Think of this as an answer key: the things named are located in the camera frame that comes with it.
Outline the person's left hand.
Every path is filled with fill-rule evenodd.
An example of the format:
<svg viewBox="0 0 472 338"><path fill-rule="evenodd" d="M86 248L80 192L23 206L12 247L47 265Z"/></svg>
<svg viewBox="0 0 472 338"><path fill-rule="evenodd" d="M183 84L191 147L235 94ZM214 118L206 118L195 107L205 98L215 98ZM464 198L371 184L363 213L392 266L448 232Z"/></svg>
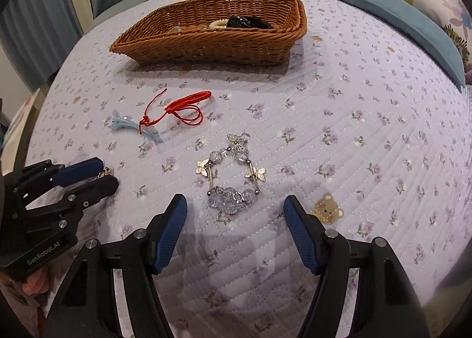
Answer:
<svg viewBox="0 0 472 338"><path fill-rule="evenodd" d="M50 289L49 268L47 266L37 270L28 276L22 284L22 290L26 295L47 293Z"/></svg>

